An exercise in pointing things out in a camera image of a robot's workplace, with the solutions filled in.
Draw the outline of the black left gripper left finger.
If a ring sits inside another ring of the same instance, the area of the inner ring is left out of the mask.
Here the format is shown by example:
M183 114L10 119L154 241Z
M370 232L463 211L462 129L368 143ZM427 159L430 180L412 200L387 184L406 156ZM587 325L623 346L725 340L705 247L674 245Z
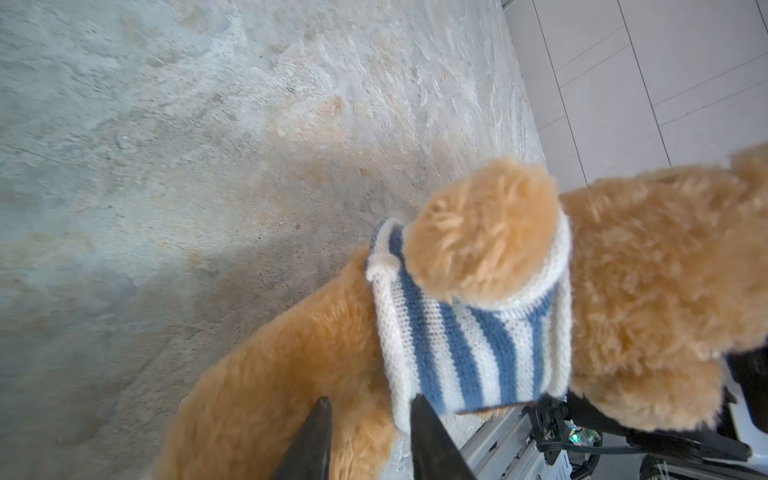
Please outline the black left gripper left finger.
M333 436L333 409L319 398L300 426L272 480L328 480Z

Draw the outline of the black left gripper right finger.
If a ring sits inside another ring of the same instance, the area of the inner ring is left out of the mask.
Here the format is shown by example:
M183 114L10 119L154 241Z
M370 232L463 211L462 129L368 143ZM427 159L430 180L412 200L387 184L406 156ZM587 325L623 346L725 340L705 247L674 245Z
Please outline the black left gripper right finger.
M411 401L410 439L415 480L475 480L440 418L421 394Z

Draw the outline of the blue white striped knit sweater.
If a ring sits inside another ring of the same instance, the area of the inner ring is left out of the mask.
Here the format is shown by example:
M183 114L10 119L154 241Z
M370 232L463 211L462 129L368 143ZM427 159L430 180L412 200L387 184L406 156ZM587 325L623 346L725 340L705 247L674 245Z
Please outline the blue white striped knit sweater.
M515 295L485 306L438 301L418 286L402 251L407 229L395 218L381 222L365 262L395 427L410 432L417 395L440 416L565 395L573 326L568 216L559 215L540 270Z

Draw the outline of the brown plush teddy bear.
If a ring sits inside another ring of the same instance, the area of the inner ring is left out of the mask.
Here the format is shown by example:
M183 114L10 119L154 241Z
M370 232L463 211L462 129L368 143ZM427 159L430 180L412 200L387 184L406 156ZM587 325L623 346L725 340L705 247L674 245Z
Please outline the brown plush teddy bear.
M717 423L722 362L767 342L767 148L559 193L535 164L489 162L436 192L404 234L405 266L438 301L485 306L544 265L571 231L566 393L641 431ZM370 241L340 274L211 367L169 426L159 479L267 479L321 397L329 475L375 479L396 440Z

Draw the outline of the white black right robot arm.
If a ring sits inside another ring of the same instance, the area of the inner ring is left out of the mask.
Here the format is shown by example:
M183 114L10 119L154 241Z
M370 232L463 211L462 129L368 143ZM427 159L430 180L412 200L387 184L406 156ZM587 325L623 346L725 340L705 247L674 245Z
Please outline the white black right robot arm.
M620 425L587 400L544 397L526 408L532 440L546 465L564 454L584 459L571 479L589 479L607 456L641 454L639 479L767 477L767 348L732 354L714 427L644 432Z

